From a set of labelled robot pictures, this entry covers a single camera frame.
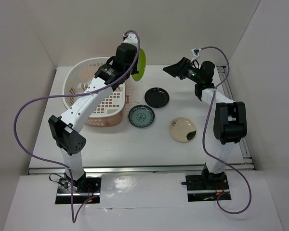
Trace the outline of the green plate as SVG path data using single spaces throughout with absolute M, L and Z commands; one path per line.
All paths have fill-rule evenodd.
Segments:
M 139 57 L 138 57 L 138 63 L 137 63 L 137 71 L 138 73 L 133 74 L 132 78 L 134 81 L 140 81 L 145 73 L 145 67 L 146 67 L 146 56 L 143 49 L 140 49 Z

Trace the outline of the cream plate black mark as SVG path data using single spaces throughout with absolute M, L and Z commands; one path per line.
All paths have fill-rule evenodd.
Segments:
M 197 128 L 192 120 L 186 117 L 177 117 L 170 122 L 170 136 L 177 142 L 190 142 L 197 134 Z

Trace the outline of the blue floral plate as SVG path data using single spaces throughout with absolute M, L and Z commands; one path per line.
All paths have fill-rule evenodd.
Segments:
M 136 128 L 146 128 L 154 122 L 155 113 L 151 107 L 139 104 L 130 109 L 128 120 Z

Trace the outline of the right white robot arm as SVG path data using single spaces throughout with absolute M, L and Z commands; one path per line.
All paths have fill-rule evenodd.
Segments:
M 209 111 L 214 112 L 213 134 L 219 143 L 217 150 L 209 155 L 200 180 L 186 183 L 191 187 L 202 186 L 208 190 L 224 181 L 225 162 L 234 145 L 247 134 L 245 104 L 235 102 L 215 89 L 214 69 L 215 64 L 211 61 L 204 61 L 200 67 L 193 67 L 193 61 L 185 57 L 178 63 L 163 68 L 163 71 L 172 77 L 193 81 L 195 96 L 210 106 Z

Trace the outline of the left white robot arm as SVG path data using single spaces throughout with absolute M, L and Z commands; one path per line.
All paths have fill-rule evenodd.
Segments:
M 68 186 L 75 192 L 85 188 L 86 173 L 81 151 L 86 139 L 80 132 L 94 110 L 109 97 L 131 74 L 137 73 L 140 45 L 121 43 L 115 56 L 94 73 L 85 96 L 78 96 L 75 103 L 60 116 L 48 120 L 51 134 L 63 156 Z

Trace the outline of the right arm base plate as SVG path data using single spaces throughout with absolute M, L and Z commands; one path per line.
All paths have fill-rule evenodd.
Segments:
M 200 175 L 186 175 L 185 181 L 181 182 L 187 189 L 188 202 L 205 202 L 220 200 L 231 200 L 227 176 L 222 180 L 205 184 Z

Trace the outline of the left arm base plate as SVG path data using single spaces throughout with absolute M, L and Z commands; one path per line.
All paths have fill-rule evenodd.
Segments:
M 72 192 L 71 184 L 63 176 L 53 173 L 49 175 L 49 180 L 57 184 L 56 205 L 70 204 L 70 197 Z M 101 177 L 86 178 L 84 184 L 79 188 L 74 188 L 73 200 L 75 204 L 82 204 L 87 200 L 88 204 L 100 203 Z

